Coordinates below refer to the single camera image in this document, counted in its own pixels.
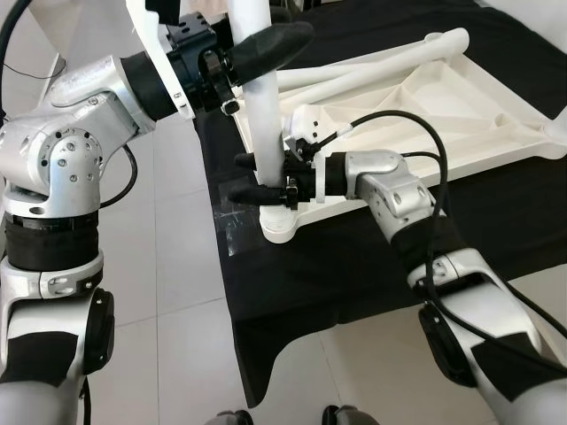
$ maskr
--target white tube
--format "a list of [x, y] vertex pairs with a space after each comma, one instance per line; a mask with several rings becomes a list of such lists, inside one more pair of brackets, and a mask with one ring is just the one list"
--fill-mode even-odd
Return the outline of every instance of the white tube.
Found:
[[312, 104], [321, 99], [332, 97], [348, 90], [365, 86], [389, 75], [419, 66], [432, 60], [450, 58], [461, 54], [469, 47], [469, 33], [464, 28], [452, 29], [438, 37], [428, 37], [424, 44], [386, 58], [375, 64], [359, 66], [351, 73], [317, 84], [282, 102], [288, 111], [302, 104]]
[[286, 69], [277, 72], [277, 86], [285, 91], [309, 86], [317, 82], [332, 80], [346, 73], [361, 69], [361, 64], [320, 66], [314, 68]]
[[[267, 0], [229, 0], [229, 20], [235, 44], [271, 25]], [[276, 71], [243, 86], [258, 182], [269, 187], [283, 184], [284, 146]]]

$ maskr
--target black cable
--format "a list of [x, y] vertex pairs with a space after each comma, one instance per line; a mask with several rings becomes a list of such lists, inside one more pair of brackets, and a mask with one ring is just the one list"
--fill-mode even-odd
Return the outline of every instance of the black cable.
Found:
[[9, 70], [11, 70], [11, 71], [13, 71], [13, 72], [15, 72], [15, 73], [18, 73], [18, 74], [20, 74], [20, 75], [24, 75], [24, 76], [26, 76], [26, 77], [35, 78], [36, 80], [49, 80], [49, 79], [51, 79], [51, 78], [59, 77], [59, 76], [63, 73], [63, 71], [66, 70], [66, 68], [67, 68], [67, 61], [66, 61], [65, 59], [63, 59], [63, 62], [64, 62], [64, 64], [63, 64], [63, 67], [62, 67], [61, 69], [59, 69], [59, 70], [58, 70], [56, 73], [54, 73], [53, 75], [49, 75], [49, 76], [47, 76], [47, 77], [38, 77], [38, 76], [32, 75], [31, 73], [22, 73], [21, 71], [18, 71], [17, 69], [12, 68], [12, 67], [9, 66], [8, 64], [4, 64], [4, 66], [5, 66], [6, 68], [8, 68]]
[[559, 332], [563, 337], [567, 338], [567, 328], [559, 323], [559, 321], [557, 321], [555, 317], [546, 312], [543, 308], [537, 305], [533, 300], [529, 299], [522, 292], [514, 288], [509, 282], [506, 282], [504, 279], [501, 279], [501, 281], [502, 283], [504, 283], [504, 286], [506, 286], [506, 288], [508, 288], [509, 291], [514, 294], [514, 297], [530, 307], [534, 312], [541, 316], [543, 320], [549, 323], [549, 325], [551, 325], [557, 332]]
[[128, 157], [130, 161], [130, 166], [132, 167], [132, 174], [130, 175], [130, 180], [128, 181], [126, 187], [118, 195], [116, 195], [112, 199], [109, 199], [108, 201], [104, 201], [100, 205], [101, 209], [116, 204], [118, 201], [123, 199], [136, 184], [136, 179], [138, 178], [138, 164], [136, 162], [136, 157], [134, 156], [134, 153], [132, 153], [132, 151], [126, 144], [122, 146], [122, 149], [124, 149], [124, 151], [126, 152], [126, 156]]
[[83, 404], [84, 404], [84, 415], [83, 415], [82, 423], [83, 425], [90, 425], [92, 406], [90, 403], [89, 378], [86, 376], [85, 376], [85, 381], [82, 383], [82, 394], [83, 394]]
[[[437, 161], [439, 166], [441, 166], [441, 157], [431, 152], [426, 152], [426, 151], [408, 152], [408, 153], [402, 153], [401, 156], [404, 158], [413, 158], [413, 157], [432, 158]], [[451, 204], [451, 197], [449, 196], [449, 192], [445, 194], [445, 203], [443, 204], [443, 211], [445, 212], [447, 217], [453, 216], [453, 206]]]
[[[8, 12], [6, 20], [0, 29], [0, 64], [3, 64], [6, 60], [6, 51], [8, 51], [8, 43], [10, 42], [10, 37], [12, 32], [18, 23], [19, 18], [24, 13], [32, 0], [18, 0], [14, 6]], [[2, 108], [2, 76], [4, 73], [4, 67], [0, 66], [0, 111]], [[4, 125], [4, 120], [0, 121], [0, 128]]]
[[[507, 352], [511, 352], [513, 354], [516, 354], [519, 357], [522, 357], [524, 359], [528, 359], [531, 362], [538, 364], [541, 367], [552, 369], [556, 372], [559, 372], [559, 373], [567, 376], [567, 368], [565, 368], [565, 367], [563, 367], [563, 366], [561, 366], [561, 365], [559, 365], [559, 364], [557, 364], [553, 361], [544, 359], [542, 357], [535, 357], [535, 356], [532, 356], [530, 353], [523, 352], [523, 351], [519, 350], [517, 347], [510, 345], [510, 344], [507, 344], [507, 343], [503, 342], [502, 340], [496, 338], [495, 336], [489, 335], [485, 331], [471, 325], [470, 323], [461, 319], [459, 316], [457, 316], [456, 314], [454, 314], [453, 312], [451, 312], [449, 309], [447, 309], [445, 307], [445, 305], [443, 304], [443, 302], [439, 298], [439, 295], [438, 295], [437, 290], [435, 288], [435, 284], [433, 282], [433, 260], [434, 260], [434, 258], [433, 258], [433, 243], [434, 243], [434, 240], [435, 240], [434, 236], [437, 232], [437, 223], [439, 221], [441, 206], [445, 203], [445, 199], [446, 199], [447, 192], [448, 192], [448, 185], [447, 185], [448, 164], [447, 164], [447, 152], [445, 150], [445, 145], [441, 141], [441, 138], [440, 138], [439, 134], [437, 133], [437, 131], [435, 131], [435, 128], [433, 128], [430, 123], [428, 123], [427, 121], [425, 121], [421, 117], [414, 115], [411, 112], [405, 112], [405, 111], [373, 112], [369, 115], [365, 115], [364, 117], [361, 117], [361, 118], [353, 121], [351, 123], [351, 126], [353, 128], [355, 128], [355, 127], [360, 126], [360, 124], [363, 124], [365, 122], [368, 122], [370, 120], [374, 120], [374, 119], [377, 119], [377, 118], [382, 118], [382, 117], [402, 117], [402, 118], [406, 118], [408, 120], [414, 121], [415, 123], [419, 124], [425, 131], [427, 131], [427, 133], [429, 133], [429, 135], [433, 139], [433, 142], [435, 142], [435, 145], [437, 146], [437, 149], [439, 151], [439, 174], [440, 174], [439, 194], [438, 194], [438, 202], [433, 207], [433, 213], [431, 214], [432, 223], [433, 223], [433, 225], [432, 225], [433, 231], [431, 232], [431, 237], [430, 237], [430, 241], [429, 241], [428, 260], [425, 263], [425, 270], [426, 270], [425, 281], [426, 281], [427, 291], [428, 291], [428, 294], [429, 294], [429, 298], [431, 299], [431, 302], [449, 320], [453, 321], [454, 323], [461, 326], [462, 328], [467, 329], [470, 333], [483, 338], [489, 344], [497, 345], [498, 347], [502, 348], [503, 350], [506, 350]], [[321, 141], [319, 143], [314, 143], [315, 152], [320, 151], [322, 147], [326, 146], [327, 144], [329, 144], [330, 142], [335, 140], [337, 137], [338, 137], [338, 134], [334, 133], [333, 135], [330, 135], [329, 137], [327, 137], [323, 141]]]
[[[440, 176], [441, 184], [439, 185], [438, 202], [433, 207], [433, 215], [434, 216], [439, 215], [441, 206], [445, 204], [445, 197], [447, 193], [447, 173], [448, 173], [447, 153], [445, 152], [445, 146], [443, 145], [443, 142], [441, 142], [441, 138], [439, 137], [439, 134], [437, 133], [437, 131], [435, 131], [435, 128], [433, 128], [431, 124], [426, 120], [424, 120], [423, 118], [418, 117], [417, 115], [411, 112], [395, 111], [395, 110], [386, 110], [386, 111], [369, 113], [368, 115], [365, 115], [351, 122], [351, 127], [356, 128], [361, 124], [364, 124], [365, 122], [382, 117], [401, 117], [407, 120], [412, 120], [415, 123], [419, 124], [425, 131], [427, 131], [431, 136], [431, 138], [433, 139], [433, 142], [435, 142], [435, 145], [437, 146], [437, 149], [439, 151], [439, 173], [441, 174]], [[319, 143], [314, 143], [313, 144], [314, 153], [320, 151], [323, 147], [331, 143], [333, 140], [337, 139], [337, 137], [338, 137], [338, 133], [335, 132], [326, 139], [320, 141]]]

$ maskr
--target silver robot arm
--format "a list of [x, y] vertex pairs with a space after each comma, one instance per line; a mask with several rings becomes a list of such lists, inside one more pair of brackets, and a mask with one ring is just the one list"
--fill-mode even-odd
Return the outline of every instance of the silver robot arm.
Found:
[[108, 57], [0, 129], [0, 423], [75, 424], [84, 377], [112, 356], [113, 296], [97, 287], [99, 183], [112, 155], [153, 128]]
[[[366, 173], [364, 166], [357, 166], [361, 157], [372, 157], [376, 164], [389, 164], [392, 171], [376, 174], [370, 169]], [[389, 151], [353, 152], [346, 154], [346, 170], [349, 187], [355, 187], [355, 197], [367, 202], [384, 236], [409, 271], [410, 287], [425, 300], [419, 319], [443, 374], [455, 383], [476, 388], [500, 424], [565, 423], [564, 372], [549, 370], [499, 349], [446, 317], [431, 302], [424, 288], [425, 265], [416, 265], [424, 254], [421, 251], [419, 255], [423, 236], [430, 237], [428, 220], [435, 198], [408, 171], [406, 160]], [[444, 236], [439, 245], [443, 253], [433, 261], [433, 281], [442, 305], [471, 326], [543, 359], [540, 334], [526, 310], [481, 254], [459, 240], [451, 220], [441, 219]]]
[[[286, 186], [240, 187], [229, 198], [292, 209], [321, 193], [364, 200], [423, 300], [419, 319], [441, 372], [476, 388], [502, 425], [566, 423], [567, 369], [541, 356], [540, 334], [509, 284], [460, 238], [442, 210], [434, 218], [436, 200], [405, 158], [393, 151], [335, 152], [322, 162], [316, 143], [285, 130], [283, 139], [290, 146]], [[251, 154], [236, 162], [255, 167]]]
[[283, 66], [314, 36], [306, 23], [279, 23], [234, 46], [227, 19], [211, 26], [145, 3], [128, 1], [147, 52], [61, 77], [38, 108], [0, 128], [2, 425], [74, 425], [85, 376], [112, 356], [97, 225], [113, 154], [173, 113], [236, 112], [233, 87]]

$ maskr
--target black band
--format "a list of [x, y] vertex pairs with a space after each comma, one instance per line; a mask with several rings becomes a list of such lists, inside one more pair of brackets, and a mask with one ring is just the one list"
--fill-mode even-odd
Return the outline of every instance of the black band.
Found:
[[335, 152], [325, 160], [325, 195], [346, 195], [346, 153]]
[[8, 341], [8, 361], [0, 383], [32, 381], [58, 387], [73, 363], [77, 335], [39, 332]]
[[98, 212], [66, 219], [6, 214], [6, 252], [22, 270], [52, 272], [89, 263], [98, 255]]
[[[498, 339], [533, 356], [539, 355], [525, 332]], [[564, 378], [558, 371], [514, 355], [490, 342], [472, 347], [472, 354], [486, 377], [509, 401], [514, 401], [533, 387]]]
[[121, 61], [130, 87], [152, 120], [162, 120], [177, 112], [158, 71], [145, 51]]
[[167, 0], [166, 2], [164, 0], [145, 0], [145, 9], [157, 12], [160, 24], [177, 25], [181, 0]]
[[[409, 273], [428, 259], [428, 249], [431, 235], [433, 235], [433, 219], [420, 220], [396, 233], [392, 238], [392, 248]], [[449, 252], [468, 248], [461, 239], [453, 220], [448, 217], [439, 217], [433, 240], [433, 258]]]

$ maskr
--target black tablecloth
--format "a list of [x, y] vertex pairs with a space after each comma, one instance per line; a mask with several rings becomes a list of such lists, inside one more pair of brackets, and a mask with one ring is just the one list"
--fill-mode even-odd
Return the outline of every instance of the black tablecloth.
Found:
[[[291, 67], [319, 66], [465, 27], [466, 54], [548, 117], [567, 104], [567, 58], [544, 39], [471, 0], [344, 0], [306, 12], [315, 42]], [[233, 166], [244, 148], [231, 119], [196, 121], [240, 372], [249, 406], [266, 394], [277, 354], [306, 334], [417, 303], [368, 208], [267, 242], [256, 208], [227, 190], [252, 176]], [[567, 259], [567, 162], [530, 158], [451, 182], [465, 240], [513, 279]]]

